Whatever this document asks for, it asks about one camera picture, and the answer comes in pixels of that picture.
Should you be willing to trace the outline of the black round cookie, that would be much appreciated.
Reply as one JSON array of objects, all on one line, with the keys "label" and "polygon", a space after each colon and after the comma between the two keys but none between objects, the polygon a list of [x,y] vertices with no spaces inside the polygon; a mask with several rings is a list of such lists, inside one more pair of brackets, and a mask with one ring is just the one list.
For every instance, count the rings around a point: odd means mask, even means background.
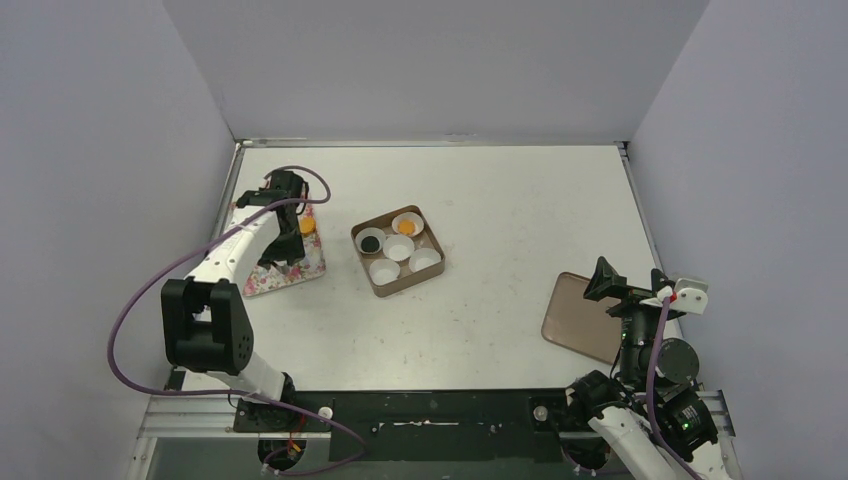
[{"label": "black round cookie", "polygon": [[360,248],[364,254],[375,254],[382,249],[382,241],[376,236],[368,235],[361,239]]}]

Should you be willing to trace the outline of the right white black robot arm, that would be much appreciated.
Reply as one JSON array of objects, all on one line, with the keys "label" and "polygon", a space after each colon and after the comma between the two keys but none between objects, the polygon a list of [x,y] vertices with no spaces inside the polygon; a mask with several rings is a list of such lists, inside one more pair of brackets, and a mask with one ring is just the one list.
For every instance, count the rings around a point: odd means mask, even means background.
[{"label": "right white black robot arm", "polygon": [[613,372],[592,371],[566,388],[566,417],[598,434],[636,479],[729,478],[696,387],[698,355],[665,334],[669,321],[704,313],[707,283],[653,269],[650,287],[636,287],[599,257],[583,297],[614,300],[606,313],[619,320],[620,341]]}]

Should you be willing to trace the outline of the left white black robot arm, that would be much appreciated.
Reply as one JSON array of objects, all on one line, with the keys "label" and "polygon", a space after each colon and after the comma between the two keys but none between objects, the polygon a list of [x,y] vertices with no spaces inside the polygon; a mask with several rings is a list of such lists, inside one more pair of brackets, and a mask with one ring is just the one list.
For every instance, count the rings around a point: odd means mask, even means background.
[{"label": "left white black robot arm", "polygon": [[308,184],[292,170],[277,169],[265,185],[241,195],[231,218],[232,235],[207,249],[183,279],[161,289],[168,361],[216,378],[245,401],[260,404],[260,417],[276,430],[298,419],[293,379],[254,350],[254,332],[242,292],[255,267],[291,267],[306,256],[299,226]]}]

